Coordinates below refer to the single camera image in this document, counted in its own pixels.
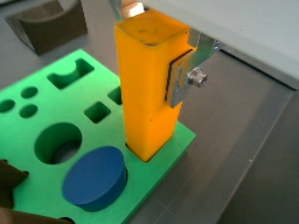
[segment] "screw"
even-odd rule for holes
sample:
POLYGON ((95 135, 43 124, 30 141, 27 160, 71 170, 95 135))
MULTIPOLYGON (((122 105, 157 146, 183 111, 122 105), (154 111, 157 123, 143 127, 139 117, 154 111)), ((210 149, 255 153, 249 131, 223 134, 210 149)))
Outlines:
POLYGON ((214 42, 214 50, 219 50, 221 49, 221 42, 215 39, 215 42, 214 42))
POLYGON ((209 75, 198 67, 195 67, 189 77, 190 84, 201 88, 206 84, 207 80, 209 75))

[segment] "blue cylinder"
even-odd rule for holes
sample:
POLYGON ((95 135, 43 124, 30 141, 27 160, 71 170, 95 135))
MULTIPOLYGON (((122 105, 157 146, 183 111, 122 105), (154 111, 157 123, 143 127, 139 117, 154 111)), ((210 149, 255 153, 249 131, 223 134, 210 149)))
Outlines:
POLYGON ((63 183, 65 199, 89 212, 109 207, 127 185, 122 151, 105 146, 87 153, 71 167, 63 183))

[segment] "yellow block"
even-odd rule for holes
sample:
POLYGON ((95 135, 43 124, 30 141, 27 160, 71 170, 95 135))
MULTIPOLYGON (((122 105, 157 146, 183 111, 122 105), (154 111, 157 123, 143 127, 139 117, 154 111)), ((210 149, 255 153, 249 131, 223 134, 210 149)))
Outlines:
POLYGON ((147 162, 174 135, 182 104, 166 102, 170 63, 191 47, 190 27, 150 10, 117 24, 126 143, 147 162))

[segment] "shape sorter board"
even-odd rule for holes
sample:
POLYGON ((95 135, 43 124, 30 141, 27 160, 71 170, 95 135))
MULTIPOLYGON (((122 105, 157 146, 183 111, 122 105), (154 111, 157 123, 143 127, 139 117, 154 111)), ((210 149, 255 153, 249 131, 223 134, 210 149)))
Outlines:
POLYGON ((126 147, 119 78, 78 50, 0 92, 0 159, 30 172, 14 189, 14 209, 77 224, 126 222, 194 138, 178 122, 151 161, 137 157, 126 147), (59 163, 57 149, 74 145, 77 154, 59 163), (110 207, 86 212, 63 198, 62 184, 82 156, 107 145, 125 154, 126 190, 110 207))

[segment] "white surface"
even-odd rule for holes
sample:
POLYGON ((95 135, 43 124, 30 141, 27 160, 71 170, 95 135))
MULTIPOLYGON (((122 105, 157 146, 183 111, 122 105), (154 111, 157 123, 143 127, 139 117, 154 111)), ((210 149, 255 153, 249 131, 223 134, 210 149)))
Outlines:
POLYGON ((141 2, 299 80, 299 1, 141 2))

